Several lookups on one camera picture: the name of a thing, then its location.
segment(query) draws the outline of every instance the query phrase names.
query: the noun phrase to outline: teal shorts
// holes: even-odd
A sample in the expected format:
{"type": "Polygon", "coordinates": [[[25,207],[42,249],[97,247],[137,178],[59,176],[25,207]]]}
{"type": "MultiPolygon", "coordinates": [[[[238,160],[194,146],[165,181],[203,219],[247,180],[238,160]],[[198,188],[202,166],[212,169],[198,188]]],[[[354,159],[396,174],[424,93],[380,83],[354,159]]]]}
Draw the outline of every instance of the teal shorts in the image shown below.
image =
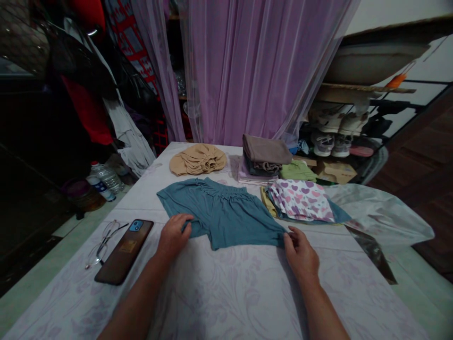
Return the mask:
{"type": "Polygon", "coordinates": [[[193,215],[190,237],[208,235],[212,250],[237,245],[285,247],[285,229],[244,187],[193,178],[169,185],[157,196],[170,217],[179,213],[193,215]]]}

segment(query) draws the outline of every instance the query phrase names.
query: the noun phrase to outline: sheer curtain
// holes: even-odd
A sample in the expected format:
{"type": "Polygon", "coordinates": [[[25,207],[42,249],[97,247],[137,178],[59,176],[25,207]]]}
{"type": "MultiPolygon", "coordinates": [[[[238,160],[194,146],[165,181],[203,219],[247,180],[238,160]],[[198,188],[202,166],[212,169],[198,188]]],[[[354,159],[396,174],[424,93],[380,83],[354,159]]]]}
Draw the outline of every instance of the sheer curtain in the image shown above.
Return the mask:
{"type": "Polygon", "coordinates": [[[157,87],[167,120],[170,141],[185,142],[178,86],[171,68],[164,12],[168,13],[167,0],[134,0],[132,10],[143,43],[154,67],[157,87]]]}
{"type": "Polygon", "coordinates": [[[294,146],[359,1],[179,1],[195,141],[294,146]]]}

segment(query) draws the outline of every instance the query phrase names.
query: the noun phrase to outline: brown folded shirt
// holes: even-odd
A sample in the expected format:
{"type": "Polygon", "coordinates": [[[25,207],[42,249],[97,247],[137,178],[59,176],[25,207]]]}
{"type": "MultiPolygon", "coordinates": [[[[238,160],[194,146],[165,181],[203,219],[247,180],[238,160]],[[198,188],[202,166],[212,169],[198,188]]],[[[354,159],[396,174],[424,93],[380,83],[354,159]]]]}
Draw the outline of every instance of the brown folded shirt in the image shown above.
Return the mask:
{"type": "Polygon", "coordinates": [[[199,175],[222,170],[227,164],[225,153],[210,144],[196,144],[173,156],[170,170],[177,176],[199,175]]]}
{"type": "Polygon", "coordinates": [[[244,152],[252,162],[290,164],[293,155],[282,140],[242,136],[244,152]]]}

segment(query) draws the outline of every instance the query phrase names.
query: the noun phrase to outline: cardboard box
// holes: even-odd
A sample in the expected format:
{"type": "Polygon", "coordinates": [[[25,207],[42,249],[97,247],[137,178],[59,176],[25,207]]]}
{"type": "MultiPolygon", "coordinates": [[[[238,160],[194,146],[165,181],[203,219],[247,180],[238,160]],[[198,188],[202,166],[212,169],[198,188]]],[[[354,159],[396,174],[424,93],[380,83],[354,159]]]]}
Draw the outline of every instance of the cardboard box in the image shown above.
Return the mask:
{"type": "Polygon", "coordinates": [[[301,156],[293,156],[294,160],[297,161],[305,161],[307,163],[307,166],[311,169],[316,166],[317,162],[313,159],[307,158],[307,157],[301,157],[301,156]]]}
{"type": "Polygon", "coordinates": [[[338,184],[346,184],[357,175],[351,165],[331,160],[318,161],[313,172],[317,174],[319,179],[338,184]]]}

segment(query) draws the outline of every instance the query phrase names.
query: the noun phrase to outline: table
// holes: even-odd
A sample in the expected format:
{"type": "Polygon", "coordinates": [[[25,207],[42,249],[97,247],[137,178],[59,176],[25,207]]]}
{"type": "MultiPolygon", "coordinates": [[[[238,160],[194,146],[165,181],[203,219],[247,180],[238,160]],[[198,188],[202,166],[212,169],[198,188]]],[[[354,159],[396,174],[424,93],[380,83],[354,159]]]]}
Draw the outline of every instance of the table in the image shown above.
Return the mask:
{"type": "MultiPolygon", "coordinates": [[[[6,339],[94,339],[102,331],[156,251],[168,220],[156,192],[192,177],[176,177],[168,168],[171,157],[190,145],[173,142],[168,146],[6,339]],[[105,226],[114,219],[127,223],[137,218],[154,221],[155,226],[125,282],[118,287],[94,282],[100,267],[85,270],[85,258],[101,240],[105,226]]],[[[227,154],[227,166],[198,177],[244,186],[235,179],[242,148],[218,148],[227,154]]],[[[246,187],[260,196],[259,187],[246,187]]],[[[289,224],[277,221],[286,228],[289,224]]],[[[321,285],[352,339],[428,339],[344,226],[297,226],[320,257],[321,285]]],[[[122,234],[110,240],[109,252],[122,234]]],[[[283,249],[234,246],[212,251],[207,236],[189,240],[161,288],[149,337],[308,339],[302,297],[283,249]]]]}

